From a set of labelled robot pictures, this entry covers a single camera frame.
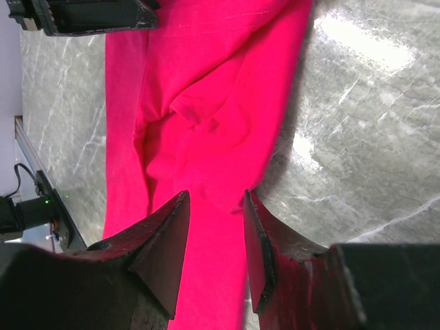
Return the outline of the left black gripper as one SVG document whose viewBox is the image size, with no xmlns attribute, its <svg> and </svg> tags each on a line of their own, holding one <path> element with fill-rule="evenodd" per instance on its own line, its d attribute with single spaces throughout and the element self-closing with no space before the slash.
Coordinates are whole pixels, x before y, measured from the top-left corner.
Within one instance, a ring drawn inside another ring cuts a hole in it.
<svg viewBox="0 0 440 330">
<path fill-rule="evenodd" d="M 9 17 L 25 31 L 47 36 L 90 36 L 158 28 L 158 1 L 145 0 L 16 0 Z"/>
</svg>

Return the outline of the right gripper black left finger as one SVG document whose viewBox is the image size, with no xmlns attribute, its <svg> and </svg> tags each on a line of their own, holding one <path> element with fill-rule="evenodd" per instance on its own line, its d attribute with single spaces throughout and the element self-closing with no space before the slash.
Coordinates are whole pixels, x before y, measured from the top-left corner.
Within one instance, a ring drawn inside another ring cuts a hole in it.
<svg viewBox="0 0 440 330">
<path fill-rule="evenodd" d="M 2 329 L 166 329 L 175 317 L 190 223 L 181 191 L 86 250 L 1 246 Z"/>
</svg>

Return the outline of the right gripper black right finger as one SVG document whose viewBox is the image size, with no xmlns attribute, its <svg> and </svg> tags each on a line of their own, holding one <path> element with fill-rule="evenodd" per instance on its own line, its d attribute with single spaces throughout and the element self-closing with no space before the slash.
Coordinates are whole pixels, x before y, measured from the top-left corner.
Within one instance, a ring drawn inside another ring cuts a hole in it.
<svg viewBox="0 0 440 330">
<path fill-rule="evenodd" d="M 439 245 L 323 247 L 243 200 L 253 312 L 262 329 L 438 329 Z"/>
</svg>

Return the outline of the crimson red t-shirt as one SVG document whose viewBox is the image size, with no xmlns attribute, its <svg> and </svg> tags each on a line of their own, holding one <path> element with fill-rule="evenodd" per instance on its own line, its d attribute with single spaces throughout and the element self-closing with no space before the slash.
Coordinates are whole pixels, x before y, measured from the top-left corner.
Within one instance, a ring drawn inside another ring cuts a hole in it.
<svg viewBox="0 0 440 330">
<path fill-rule="evenodd" d="M 105 38 L 104 236 L 190 193 L 170 329 L 240 329 L 243 195 L 285 117 L 310 1 L 161 1 L 156 30 Z"/>
</svg>

